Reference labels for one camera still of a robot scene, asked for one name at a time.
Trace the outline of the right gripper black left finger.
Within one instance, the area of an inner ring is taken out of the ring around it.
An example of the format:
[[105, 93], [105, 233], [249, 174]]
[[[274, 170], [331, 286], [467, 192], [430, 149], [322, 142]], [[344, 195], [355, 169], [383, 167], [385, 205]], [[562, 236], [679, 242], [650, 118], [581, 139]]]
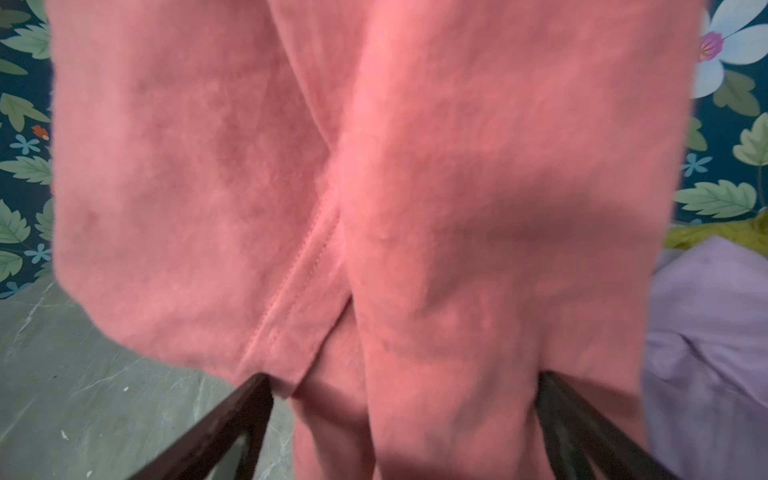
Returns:
[[251, 479], [274, 406], [270, 378], [262, 373], [244, 382], [134, 479]]

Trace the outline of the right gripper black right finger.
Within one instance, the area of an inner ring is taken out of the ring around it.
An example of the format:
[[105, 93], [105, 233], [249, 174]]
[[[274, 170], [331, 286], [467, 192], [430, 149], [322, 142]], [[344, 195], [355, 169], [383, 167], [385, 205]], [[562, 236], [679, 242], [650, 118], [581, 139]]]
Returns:
[[539, 374], [535, 408], [557, 479], [678, 479], [554, 372]]

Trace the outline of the pink red cloth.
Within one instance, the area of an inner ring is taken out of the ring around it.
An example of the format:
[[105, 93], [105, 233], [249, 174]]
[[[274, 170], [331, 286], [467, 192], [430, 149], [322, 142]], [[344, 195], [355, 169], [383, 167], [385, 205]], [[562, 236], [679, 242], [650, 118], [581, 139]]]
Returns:
[[552, 370], [639, 443], [699, 1], [49, 1], [53, 266], [269, 375], [303, 479], [548, 479]]

